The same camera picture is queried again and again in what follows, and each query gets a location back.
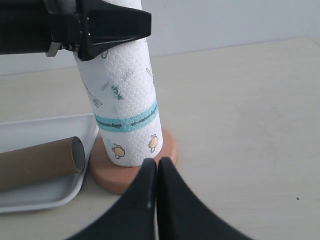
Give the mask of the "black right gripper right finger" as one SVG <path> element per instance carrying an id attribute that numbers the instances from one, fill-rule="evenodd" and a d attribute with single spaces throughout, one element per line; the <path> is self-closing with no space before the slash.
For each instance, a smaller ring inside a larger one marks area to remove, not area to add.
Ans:
<path id="1" fill-rule="evenodd" d="M 188 187 L 172 160 L 163 157 L 157 173 L 160 240 L 249 240 L 214 214 Z"/>

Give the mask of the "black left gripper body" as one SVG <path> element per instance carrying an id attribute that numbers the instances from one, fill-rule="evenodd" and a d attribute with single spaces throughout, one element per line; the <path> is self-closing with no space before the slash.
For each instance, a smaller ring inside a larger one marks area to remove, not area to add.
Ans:
<path id="1" fill-rule="evenodd" d="M 86 0 L 44 0 L 48 13 L 50 42 L 47 57 L 54 57 L 59 50 L 88 56 L 88 2 Z"/>

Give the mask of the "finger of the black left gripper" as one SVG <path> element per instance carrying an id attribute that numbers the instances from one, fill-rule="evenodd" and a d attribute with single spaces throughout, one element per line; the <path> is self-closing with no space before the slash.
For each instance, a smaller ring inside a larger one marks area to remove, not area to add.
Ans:
<path id="1" fill-rule="evenodd" d="M 119 6 L 103 0 L 77 0 L 80 19 L 78 58 L 90 61 L 103 52 L 146 38 L 152 32 L 149 12 Z"/>

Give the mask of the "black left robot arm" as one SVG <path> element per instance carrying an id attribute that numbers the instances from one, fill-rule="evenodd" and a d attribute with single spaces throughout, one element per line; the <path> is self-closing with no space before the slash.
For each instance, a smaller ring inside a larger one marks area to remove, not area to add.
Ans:
<path id="1" fill-rule="evenodd" d="M 1 55 L 75 52 L 81 61 L 151 35 L 149 12 L 103 0 L 2 0 Z"/>

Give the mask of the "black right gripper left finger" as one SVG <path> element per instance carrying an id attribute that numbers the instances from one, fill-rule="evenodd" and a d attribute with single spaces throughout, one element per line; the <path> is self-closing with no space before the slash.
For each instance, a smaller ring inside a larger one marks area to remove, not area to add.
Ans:
<path id="1" fill-rule="evenodd" d="M 123 195 L 102 216 L 70 240 L 154 240 L 157 165 L 143 161 Z"/>

